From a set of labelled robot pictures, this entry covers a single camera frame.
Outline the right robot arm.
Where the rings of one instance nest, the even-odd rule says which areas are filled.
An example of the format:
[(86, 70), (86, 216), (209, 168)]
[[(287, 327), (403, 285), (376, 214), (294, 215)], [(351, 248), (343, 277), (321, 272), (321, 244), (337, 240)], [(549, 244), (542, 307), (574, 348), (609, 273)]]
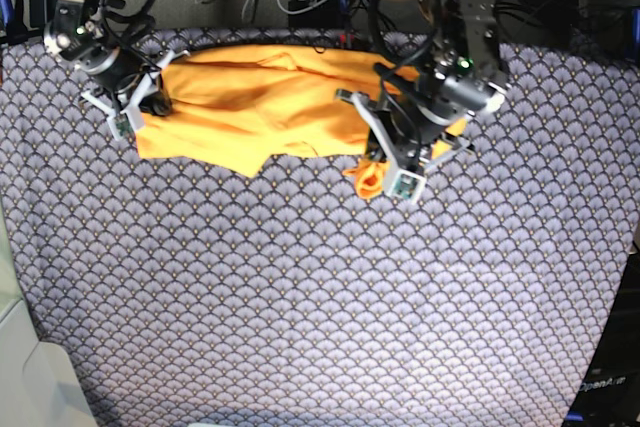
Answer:
[(155, 1), (146, 0), (137, 13), (122, 15), (122, 0), (56, 0), (44, 29), (50, 55), (97, 84), (81, 98), (103, 112), (116, 140), (140, 131), (145, 114), (166, 117), (172, 111), (161, 73), (187, 53), (169, 50), (151, 58), (135, 46), (155, 27), (149, 14)]

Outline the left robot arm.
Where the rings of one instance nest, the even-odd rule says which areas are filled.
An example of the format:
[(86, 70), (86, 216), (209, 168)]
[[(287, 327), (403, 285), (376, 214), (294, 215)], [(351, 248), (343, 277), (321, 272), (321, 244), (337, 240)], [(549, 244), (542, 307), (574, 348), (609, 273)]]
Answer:
[(373, 44), (384, 60), (374, 66), (380, 93), (339, 90), (369, 127), (366, 150), (348, 170), (359, 197), (385, 194), (415, 203), (429, 175), (462, 153), (468, 121), (503, 105), (508, 69), (501, 60), (496, 0), (388, 0), (417, 3), (428, 23), (412, 53), (392, 53), (379, 29), (379, 4), (368, 7)]

